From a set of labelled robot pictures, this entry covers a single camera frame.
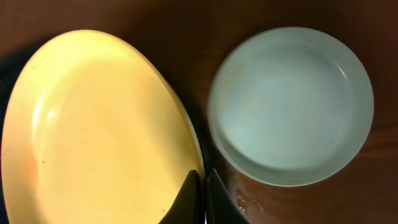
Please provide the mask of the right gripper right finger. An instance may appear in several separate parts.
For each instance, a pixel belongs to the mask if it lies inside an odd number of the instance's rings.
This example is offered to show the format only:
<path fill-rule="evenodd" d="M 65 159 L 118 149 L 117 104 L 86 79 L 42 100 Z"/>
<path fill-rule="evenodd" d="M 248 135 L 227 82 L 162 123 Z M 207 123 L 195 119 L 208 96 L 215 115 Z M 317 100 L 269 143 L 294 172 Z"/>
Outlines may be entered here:
<path fill-rule="evenodd" d="M 208 169 L 206 177 L 206 220 L 207 224 L 249 224 L 214 168 Z"/>

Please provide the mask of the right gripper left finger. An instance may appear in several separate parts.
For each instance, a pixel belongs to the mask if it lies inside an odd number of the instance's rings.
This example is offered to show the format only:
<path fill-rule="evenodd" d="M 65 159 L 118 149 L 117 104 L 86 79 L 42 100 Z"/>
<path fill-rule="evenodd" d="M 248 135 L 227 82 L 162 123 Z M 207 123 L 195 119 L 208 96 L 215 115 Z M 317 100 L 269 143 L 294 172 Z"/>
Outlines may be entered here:
<path fill-rule="evenodd" d="M 200 181 L 196 170 L 191 170 L 187 174 L 171 208 L 159 224 L 205 223 L 205 209 Z"/>

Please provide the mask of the yellow plate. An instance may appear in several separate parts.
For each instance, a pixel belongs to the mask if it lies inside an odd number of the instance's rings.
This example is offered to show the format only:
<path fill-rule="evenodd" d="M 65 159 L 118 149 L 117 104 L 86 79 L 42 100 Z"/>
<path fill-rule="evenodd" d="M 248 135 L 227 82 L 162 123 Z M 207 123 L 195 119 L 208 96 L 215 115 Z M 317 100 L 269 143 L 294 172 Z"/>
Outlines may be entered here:
<path fill-rule="evenodd" d="M 9 223 L 159 223 L 191 170 L 203 175 L 188 114 L 127 42 L 74 30 L 23 66 L 1 138 Z"/>

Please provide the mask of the pale green plate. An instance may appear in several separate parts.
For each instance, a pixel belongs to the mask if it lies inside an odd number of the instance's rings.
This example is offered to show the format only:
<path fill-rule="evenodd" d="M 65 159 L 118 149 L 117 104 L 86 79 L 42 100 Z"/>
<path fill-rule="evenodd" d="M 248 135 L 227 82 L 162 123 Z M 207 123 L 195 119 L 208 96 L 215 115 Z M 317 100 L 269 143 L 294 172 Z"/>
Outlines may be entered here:
<path fill-rule="evenodd" d="M 220 65 L 208 125 L 223 157 L 264 184 L 325 180 L 359 152 L 374 95 L 357 56 L 338 39 L 304 27 L 261 32 Z"/>

